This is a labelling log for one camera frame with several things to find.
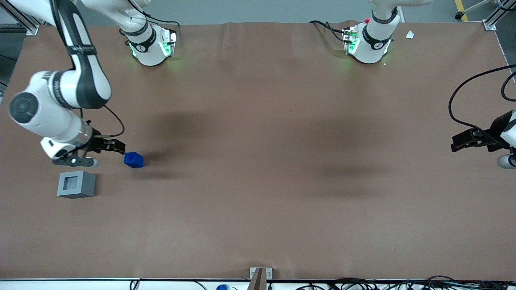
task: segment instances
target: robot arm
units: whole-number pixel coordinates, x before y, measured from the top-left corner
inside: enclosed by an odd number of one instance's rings
[[[388,20],[397,6],[422,6],[433,0],[367,0],[373,6],[373,18]]]
[[[494,119],[489,129],[480,131],[468,129],[453,137],[451,151],[457,152],[469,147],[487,147],[489,152],[500,149],[509,150],[510,154],[498,158],[498,166],[504,169],[516,169],[516,108]]]
[[[123,31],[133,55],[145,66],[155,66],[172,55],[176,33],[150,24],[141,12],[151,0],[82,0],[83,4],[113,20]]]
[[[27,88],[11,100],[11,118],[44,137],[41,146],[58,165],[94,166],[95,160],[85,157],[88,151],[123,153],[124,144],[98,138],[101,134],[70,110],[99,109],[111,97],[109,81],[77,7],[69,0],[11,2],[18,9],[58,28],[74,67],[66,71],[35,73]],[[82,157],[77,156],[79,149],[85,152]]]
[[[363,63],[378,62],[387,53],[392,33],[400,17],[397,6],[427,5],[433,0],[367,0],[373,6],[368,23],[362,22],[345,31],[345,50]]]

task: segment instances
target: gray square block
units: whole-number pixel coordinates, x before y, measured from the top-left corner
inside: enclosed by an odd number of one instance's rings
[[[95,195],[95,174],[84,170],[63,172],[59,175],[57,196],[66,198],[92,197]]]

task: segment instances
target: brown table surface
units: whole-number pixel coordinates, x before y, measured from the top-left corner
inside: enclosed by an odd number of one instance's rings
[[[0,277],[237,278],[256,265],[275,278],[516,275],[515,171],[496,165],[506,152],[449,147],[467,129],[448,116],[450,94],[505,65],[480,23],[400,24],[374,65],[311,24],[184,26],[177,58],[157,67],[117,27],[90,34],[119,139],[147,166],[93,153],[96,196],[56,196],[59,173],[80,169],[53,166],[7,114],[33,73],[70,67],[41,27],[0,111]],[[507,75],[466,86],[457,116],[489,127],[512,109]],[[85,118],[120,129],[104,109]]]

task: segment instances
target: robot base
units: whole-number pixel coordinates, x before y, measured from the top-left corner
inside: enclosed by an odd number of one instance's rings
[[[177,42],[177,32],[162,28],[159,25],[151,25],[151,27],[156,31],[159,37],[148,47],[146,52],[141,52],[139,45],[133,47],[133,45],[129,43],[133,56],[136,57],[142,65],[148,67],[157,66],[168,57],[173,57],[175,43]]]
[[[363,30],[365,22],[359,23],[357,26],[350,27],[349,30],[343,31],[345,40],[351,43],[344,43],[344,51],[346,54],[354,56],[358,61],[371,64],[378,62],[384,54],[387,53],[389,40],[381,49],[374,50],[371,45],[364,40]]]

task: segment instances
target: blue cube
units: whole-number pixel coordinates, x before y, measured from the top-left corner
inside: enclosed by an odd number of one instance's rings
[[[126,152],[124,155],[124,163],[133,168],[143,167],[143,156],[136,152]]]

